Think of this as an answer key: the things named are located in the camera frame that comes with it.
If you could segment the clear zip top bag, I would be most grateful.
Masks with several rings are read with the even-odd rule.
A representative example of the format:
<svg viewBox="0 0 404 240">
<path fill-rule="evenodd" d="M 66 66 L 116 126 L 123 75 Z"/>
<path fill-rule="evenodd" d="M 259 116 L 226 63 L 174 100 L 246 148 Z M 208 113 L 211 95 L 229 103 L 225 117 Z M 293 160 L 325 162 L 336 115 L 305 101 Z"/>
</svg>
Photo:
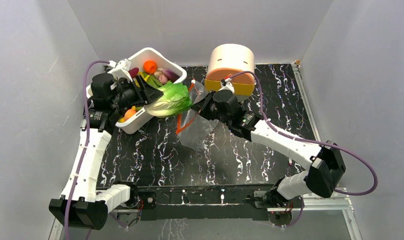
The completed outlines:
<svg viewBox="0 0 404 240">
<path fill-rule="evenodd" d="M 193 79 L 188 89 L 190 100 L 193 105 L 201 103 L 208 96 L 205 86 Z M 201 117 L 197 111 L 189 109 L 178 115 L 176 134 L 180 143 L 197 152 L 205 151 L 205 141 L 217 127 L 218 120 L 207 120 Z"/>
</svg>

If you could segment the green toy cabbage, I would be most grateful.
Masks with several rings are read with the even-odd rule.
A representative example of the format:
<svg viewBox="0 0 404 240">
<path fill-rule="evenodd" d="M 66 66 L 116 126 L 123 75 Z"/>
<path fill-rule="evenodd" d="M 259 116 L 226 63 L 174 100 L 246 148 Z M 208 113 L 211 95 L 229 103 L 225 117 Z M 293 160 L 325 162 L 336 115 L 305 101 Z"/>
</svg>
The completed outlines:
<svg viewBox="0 0 404 240">
<path fill-rule="evenodd" d="M 182 83 L 168 82 L 158 88 L 163 95 L 153 103 L 146 105 L 146 112 L 154 117 L 167 118 L 185 112 L 193 102 L 188 87 Z"/>
</svg>

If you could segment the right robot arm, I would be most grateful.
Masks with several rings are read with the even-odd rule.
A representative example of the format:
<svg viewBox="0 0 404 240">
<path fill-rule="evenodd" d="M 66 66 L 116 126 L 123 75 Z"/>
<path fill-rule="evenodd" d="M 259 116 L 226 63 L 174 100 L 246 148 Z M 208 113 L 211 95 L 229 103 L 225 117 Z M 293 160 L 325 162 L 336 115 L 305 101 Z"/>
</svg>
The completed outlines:
<svg viewBox="0 0 404 240">
<path fill-rule="evenodd" d="M 311 143 L 275 127 L 260 114 L 246 110 L 230 90 L 210 92 L 191 108 L 206 120 L 220 121 L 235 136 L 269 147 L 302 166 L 303 172 L 280 179 L 266 195 L 278 207 L 310 193 L 329 198 L 346 171 L 336 144 Z"/>
</svg>

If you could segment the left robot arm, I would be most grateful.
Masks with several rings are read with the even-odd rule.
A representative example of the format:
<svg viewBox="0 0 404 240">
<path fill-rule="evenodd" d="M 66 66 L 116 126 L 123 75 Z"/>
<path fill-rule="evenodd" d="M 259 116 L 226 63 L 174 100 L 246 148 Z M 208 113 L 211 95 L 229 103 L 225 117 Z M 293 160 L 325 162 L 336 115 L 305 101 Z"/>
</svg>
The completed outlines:
<svg viewBox="0 0 404 240">
<path fill-rule="evenodd" d="M 116 181 L 98 189 L 103 156 L 113 130 L 127 107 L 154 103 L 163 92 L 141 76 L 136 80 L 100 73 L 84 84 L 83 120 L 76 158 L 59 198 L 49 203 L 49 211 L 66 228 L 100 230 L 109 214 L 120 205 L 134 208 L 139 203 L 135 183 Z"/>
</svg>

